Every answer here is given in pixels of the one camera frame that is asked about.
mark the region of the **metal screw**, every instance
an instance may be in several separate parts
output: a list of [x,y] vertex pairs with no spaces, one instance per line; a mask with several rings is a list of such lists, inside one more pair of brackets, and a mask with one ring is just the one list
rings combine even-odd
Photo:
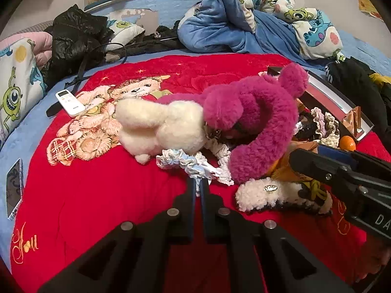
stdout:
[[221,207],[221,208],[218,209],[217,212],[218,212],[218,214],[221,215],[221,216],[227,216],[227,215],[229,215],[229,213],[230,213],[231,211],[230,211],[229,208],[227,208],[227,207]]
[[361,193],[366,194],[368,193],[368,189],[362,185],[358,186],[358,189],[361,191]]
[[169,215],[171,217],[178,216],[179,215],[179,209],[170,208],[169,210],[167,210],[167,215]]
[[130,221],[124,221],[121,223],[121,229],[124,231],[129,231],[133,228],[133,224]]
[[274,229],[277,227],[277,223],[272,219],[266,220],[263,224],[267,229]]

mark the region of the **plaid pattern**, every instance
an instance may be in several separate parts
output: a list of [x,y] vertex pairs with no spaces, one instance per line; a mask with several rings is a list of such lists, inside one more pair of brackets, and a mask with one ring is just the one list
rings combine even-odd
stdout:
[[20,34],[20,33],[43,32],[51,25],[53,25],[53,20],[42,22],[42,23],[30,26],[28,28],[24,28],[16,33],[11,34],[10,36],[15,35],[15,34]]
[[69,166],[75,155],[74,141],[64,141],[65,138],[55,138],[50,142],[46,153],[50,165],[56,165],[58,162]]

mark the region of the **black cloth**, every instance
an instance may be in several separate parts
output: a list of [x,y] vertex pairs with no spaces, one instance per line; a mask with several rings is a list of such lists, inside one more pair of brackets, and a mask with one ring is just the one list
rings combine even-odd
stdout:
[[[178,39],[178,25],[179,21],[175,22],[173,28],[161,25],[156,29],[155,33],[144,36],[141,42],[132,42],[131,44],[126,45],[125,49],[128,56],[153,54],[154,52],[165,52],[185,48]],[[120,58],[125,56],[125,50],[123,48],[109,51],[108,53],[119,55]]]
[[380,95],[383,99],[384,105],[386,106],[388,124],[391,125],[391,84],[384,83],[380,90]]
[[[114,32],[106,24],[107,17],[85,13],[76,4],[54,19],[46,30],[53,36],[52,58],[41,69],[48,90],[65,76],[77,73],[85,54],[110,41]],[[95,50],[86,68],[97,66],[103,58],[103,50]]]
[[386,105],[378,87],[369,78],[372,71],[355,58],[332,62],[328,65],[329,82],[348,97],[373,123],[373,131],[391,153],[391,126],[388,124]]

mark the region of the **pink plush toy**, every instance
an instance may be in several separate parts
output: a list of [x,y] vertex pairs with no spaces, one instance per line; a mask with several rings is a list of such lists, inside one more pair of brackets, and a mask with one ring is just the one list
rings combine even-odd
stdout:
[[200,95],[165,95],[159,103],[195,101],[203,106],[204,120],[211,128],[225,135],[235,131],[257,135],[251,143],[233,149],[229,158],[232,179],[241,184],[262,177],[282,157],[298,121],[295,98],[307,85],[308,74],[291,63],[281,70],[278,79],[269,75],[246,77],[228,85],[210,86]]

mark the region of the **teddy bear embroidery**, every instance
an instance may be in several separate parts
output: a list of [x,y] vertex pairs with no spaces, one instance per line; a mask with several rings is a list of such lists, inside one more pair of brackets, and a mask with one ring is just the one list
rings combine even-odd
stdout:
[[101,85],[92,91],[81,91],[76,98],[85,111],[63,125],[46,149],[50,165],[70,166],[73,159],[91,160],[120,145],[121,124],[115,117],[119,100],[163,94],[160,84],[170,75],[126,80],[119,85]]

